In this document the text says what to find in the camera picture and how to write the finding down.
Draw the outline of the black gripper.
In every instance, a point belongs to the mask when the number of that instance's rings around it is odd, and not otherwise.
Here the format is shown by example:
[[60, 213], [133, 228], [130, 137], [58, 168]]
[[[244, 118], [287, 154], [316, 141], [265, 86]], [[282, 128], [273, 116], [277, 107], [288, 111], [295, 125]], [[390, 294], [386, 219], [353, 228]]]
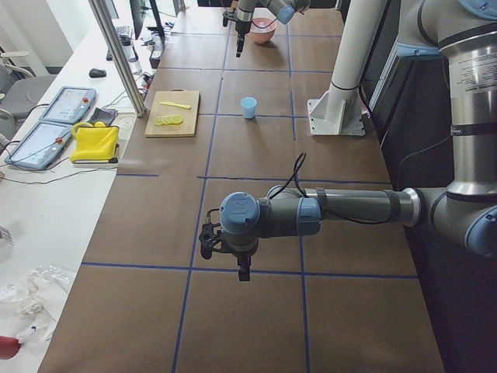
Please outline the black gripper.
[[230, 21], [235, 23], [237, 35], [236, 58], [240, 58], [244, 49], [245, 35], [250, 32], [253, 19], [253, 12], [244, 10], [224, 11], [223, 27], [227, 27]]
[[[203, 224], [199, 240], [200, 255], [205, 260], [210, 260], [213, 253], [232, 253], [220, 223]], [[250, 281], [251, 257], [241, 255], [237, 258], [237, 263], [238, 279], [240, 281]]]

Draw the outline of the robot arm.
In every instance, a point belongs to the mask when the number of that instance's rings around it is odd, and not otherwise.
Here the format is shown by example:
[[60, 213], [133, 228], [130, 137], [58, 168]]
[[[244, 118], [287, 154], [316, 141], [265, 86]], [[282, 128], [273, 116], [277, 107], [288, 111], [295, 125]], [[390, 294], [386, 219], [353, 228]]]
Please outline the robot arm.
[[296, 175], [255, 198], [231, 193], [221, 202], [220, 221], [206, 220], [200, 252], [234, 256], [241, 281], [250, 278], [260, 239], [314, 235], [325, 220], [363, 225], [400, 222], [438, 232], [470, 252], [496, 256], [496, 3], [494, 1], [403, 1], [393, 54], [442, 57], [451, 109], [449, 135], [431, 147], [451, 152], [451, 182], [439, 188], [409, 188], [403, 140], [392, 128], [391, 103], [381, 127], [381, 148], [393, 190], [303, 188]]
[[251, 30], [255, 7], [258, 3], [267, 8], [283, 24], [289, 23], [296, 12], [303, 13], [311, 5], [310, 0], [241, 0], [238, 1], [234, 10], [224, 11], [223, 27], [232, 21], [235, 23], [235, 31], [238, 33], [237, 58], [241, 57], [245, 35]]

